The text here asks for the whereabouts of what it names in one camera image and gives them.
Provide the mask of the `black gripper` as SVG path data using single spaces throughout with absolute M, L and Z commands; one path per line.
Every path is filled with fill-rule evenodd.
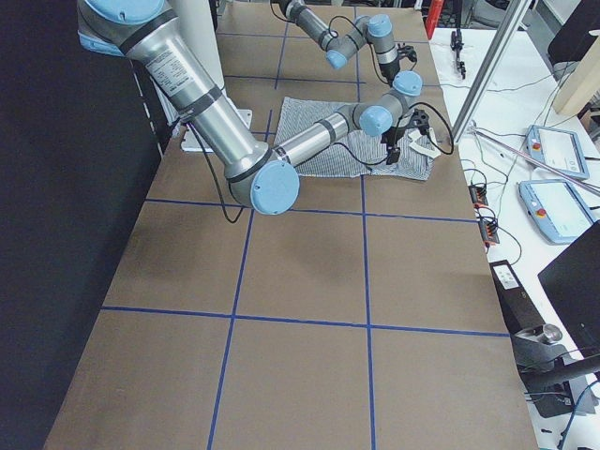
M 385 145 L 387 152 L 385 163 L 397 163 L 400 156 L 399 141 L 407 131 L 417 130 L 417 137 L 428 135 L 429 117 L 424 110 L 414 109 L 412 116 L 408 119 L 406 125 L 401 125 L 397 121 L 395 126 L 391 126 L 381 137 L 381 143 Z
M 398 43 L 397 56 L 399 60 L 408 59 L 414 66 L 418 63 L 417 51 L 413 45 Z

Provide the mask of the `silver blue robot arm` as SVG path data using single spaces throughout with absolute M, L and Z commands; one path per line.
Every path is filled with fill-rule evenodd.
M 412 62 L 411 70 L 417 65 L 416 50 L 396 43 L 393 24 L 386 14 L 360 16 L 353 21 L 337 15 L 325 23 L 304 1 L 270 1 L 270 5 L 278 5 L 283 14 L 279 19 L 295 24 L 317 43 L 333 69 L 345 67 L 365 46 L 371 49 L 380 80 L 389 86 L 400 72 L 402 59 Z
M 387 15 L 361 16 L 352 22 L 348 34 L 339 36 L 304 2 L 281 1 L 278 5 L 287 20 L 320 46 L 333 68 L 342 68 L 363 46 L 371 45 L 390 89 L 375 102 L 344 105 L 271 147 L 253 137 L 233 103 L 193 54 L 169 2 L 77 4 L 81 45 L 91 52 L 142 63 L 181 120 L 223 163 L 234 199 L 264 215 L 282 214 L 295 203 L 300 188 L 296 166 L 354 131 L 377 137 L 400 125 L 423 86 L 419 74 L 401 69 Z

